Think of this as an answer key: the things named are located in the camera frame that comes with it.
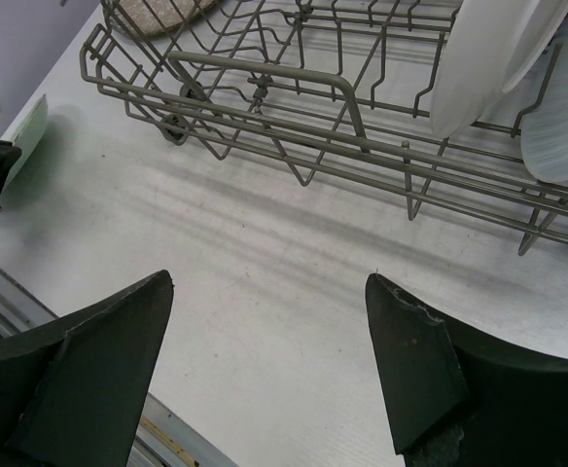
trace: gray wire basket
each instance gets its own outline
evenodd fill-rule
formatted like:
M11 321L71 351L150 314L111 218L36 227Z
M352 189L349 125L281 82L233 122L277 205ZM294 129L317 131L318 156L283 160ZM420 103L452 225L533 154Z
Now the gray wire basket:
M537 92L438 139L424 109L458 3L222 0L207 10L164 0L172 28L155 0L141 1L161 35L141 30L123 0L103 0L82 77L171 143L279 161L302 186L325 176L364 184L404 197L410 220L433 205L520 231L519 255L540 237L568 245L568 187L530 176L518 142L562 46L547 51Z

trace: dish rack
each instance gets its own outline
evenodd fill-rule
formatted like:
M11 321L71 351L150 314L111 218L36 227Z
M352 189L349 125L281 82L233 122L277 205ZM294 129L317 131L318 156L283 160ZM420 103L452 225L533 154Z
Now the dish rack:
M438 139L425 108L458 3L166 1L184 23L166 29L142 0L163 30L151 38L123 0L102 0L105 21L80 61L84 80L171 143L192 138L218 160L240 151L281 162L304 187L332 176L400 196L411 221L436 206L519 231L520 256L539 238L568 245L568 186L530 176L518 144L562 45L509 117L492 112Z

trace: brown round object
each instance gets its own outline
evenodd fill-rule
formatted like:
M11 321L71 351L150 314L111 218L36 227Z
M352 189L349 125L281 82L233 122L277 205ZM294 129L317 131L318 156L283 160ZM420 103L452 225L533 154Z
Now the brown round object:
M114 8L112 5L122 7L141 33L151 37L175 29L185 20L198 17L200 9L204 12L215 3L217 0L108 0L106 8L112 9L116 16L113 18L108 15L111 27L117 31L124 34L134 33L134 28L126 20L120 8Z

